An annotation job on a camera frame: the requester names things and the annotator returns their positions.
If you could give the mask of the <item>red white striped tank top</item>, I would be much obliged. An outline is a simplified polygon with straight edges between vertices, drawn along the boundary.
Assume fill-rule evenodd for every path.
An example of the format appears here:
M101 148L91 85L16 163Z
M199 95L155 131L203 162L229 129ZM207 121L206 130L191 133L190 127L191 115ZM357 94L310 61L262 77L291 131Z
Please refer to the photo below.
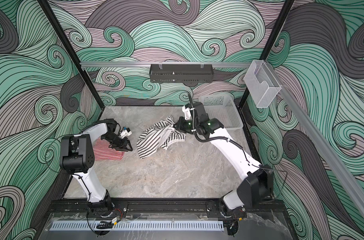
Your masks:
M98 138L93 145L93 152L96 161L114 160L120 161L123 159L125 152L117 151L109 147L110 143L106 140Z

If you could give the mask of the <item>black white striped tank top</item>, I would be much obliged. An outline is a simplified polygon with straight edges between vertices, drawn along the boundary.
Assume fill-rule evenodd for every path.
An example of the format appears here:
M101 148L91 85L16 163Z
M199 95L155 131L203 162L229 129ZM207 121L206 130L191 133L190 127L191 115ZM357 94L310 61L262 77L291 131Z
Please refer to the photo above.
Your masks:
M150 157L159 148L167 150L172 144L186 141L187 135L177 131L174 124L174 118L168 116L141 133L136 142L140 159Z

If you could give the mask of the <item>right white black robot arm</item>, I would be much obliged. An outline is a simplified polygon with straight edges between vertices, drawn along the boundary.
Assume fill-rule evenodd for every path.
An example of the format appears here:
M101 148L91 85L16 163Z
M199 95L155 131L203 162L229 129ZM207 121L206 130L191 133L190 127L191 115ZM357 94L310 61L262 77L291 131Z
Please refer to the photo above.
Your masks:
M192 134L201 143L214 145L232 164L241 184L221 197L223 211L239 207L251 208L273 193L274 171L262 165L246 153L244 148L229 134L218 119L210 119L202 103L187 104L184 113L174 128L182 133Z

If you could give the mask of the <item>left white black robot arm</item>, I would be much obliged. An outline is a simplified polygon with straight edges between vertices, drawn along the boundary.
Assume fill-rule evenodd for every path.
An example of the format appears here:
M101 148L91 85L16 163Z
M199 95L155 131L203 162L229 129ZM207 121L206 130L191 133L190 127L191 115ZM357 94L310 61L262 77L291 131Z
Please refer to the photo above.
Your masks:
M95 172L93 144L101 139L107 141L112 150L131 152L133 147L128 136L132 131L124 127L116 134L119 126L114 119L96 121L81 133L66 135L61 140L60 168L78 181L87 195L88 207L95 211L113 211L115 207L108 190L102 186Z

